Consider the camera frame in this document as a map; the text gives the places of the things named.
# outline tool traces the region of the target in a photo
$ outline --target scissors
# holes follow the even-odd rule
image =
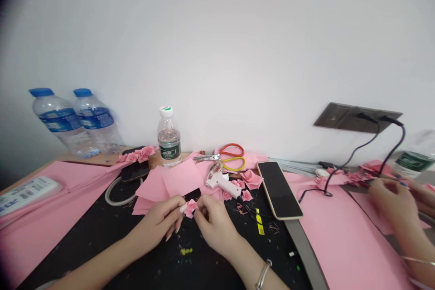
[[[229,146],[235,146],[235,147],[239,148],[241,153],[240,154],[234,154],[234,153],[225,152],[224,149],[226,149]],[[232,157],[229,158],[229,159],[222,159],[221,158],[222,154],[229,155],[229,156],[232,156]],[[205,155],[205,156],[197,156],[196,158],[193,158],[193,160],[198,161],[198,162],[201,162],[201,161],[212,161],[212,160],[221,160],[222,161],[222,166],[224,167],[224,169],[226,169],[228,171],[237,172],[237,171],[242,171],[245,168],[245,166],[246,166],[246,160],[243,157],[244,154],[245,154],[245,150],[243,149],[243,147],[241,147],[239,144],[230,143],[230,144],[226,144],[224,147],[220,148],[218,154]],[[243,161],[243,165],[241,165],[237,169],[229,168],[229,167],[227,167],[225,165],[225,162],[229,162],[229,161],[233,161],[233,160],[242,160]]]

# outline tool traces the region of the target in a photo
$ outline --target blue bottle cap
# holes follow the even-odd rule
[[[74,94],[77,97],[92,96],[92,92],[89,88],[78,88],[74,90]]]
[[[32,94],[34,97],[42,97],[42,96],[50,96],[50,95],[54,95],[53,91],[51,90],[51,88],[46,88],[46,87],[42,87],[42,88],[32,88],[31,90],[29,90],[30,94]]]

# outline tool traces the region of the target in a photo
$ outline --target water bottle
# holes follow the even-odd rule
[[[55,96],[50,88],[33,88],[29,92],[36,98],[33,112],[71,153],[87,159],[100,152],[70,102]]]
[[[410,178],[417,177],[435,163],[435,131],[428,130],[412,144],[409,150],[393,163],[392,169]]]
[[[78,88],[74,90],[74,94],[77,96],[73,105],[74,111],[101,152],[120,153],[124,142],[107,106],[87,88]]]
[[[173,167],[181,163],[180,132],[176,129],[172,118],[174,110],[170,106],[160,108],[160,122],[157,139],[162,155],[163,166]]]

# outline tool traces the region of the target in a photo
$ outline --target green bottle label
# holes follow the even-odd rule
[[[434,160],[414,152],[405,152],[396,161],[398,165],[417,172],[426,170],[434,162]]]
[[[165,160],[173,160],[178,158],[180,155],[180,144],[174,146],[174,147],[162,147],[160,146],[160,154],[162,155],[162,158]]]

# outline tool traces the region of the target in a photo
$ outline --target yellow scissors handle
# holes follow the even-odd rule
[[[240,168],[237,168],[237,169],[229,168],[229,167],[227,167],[227,166],[225,165],[225,163],[224,163],[224,162],[229,162],[229,161],[239,160],[239,159],[240,159],[240,160],[243,160],[243,165],[242,165]],[[235,157],[233,157],[233,158],[229,158],[229,159],[222,160],[222,166],[223,166],[226,170],[228,170],[228,171],[234,171],[234,172],[242,171],[242,170],[245,168],[245,166],[246,166],[246,160],[245,160],[245,158],[244,158],[243,156],[235,156]]]

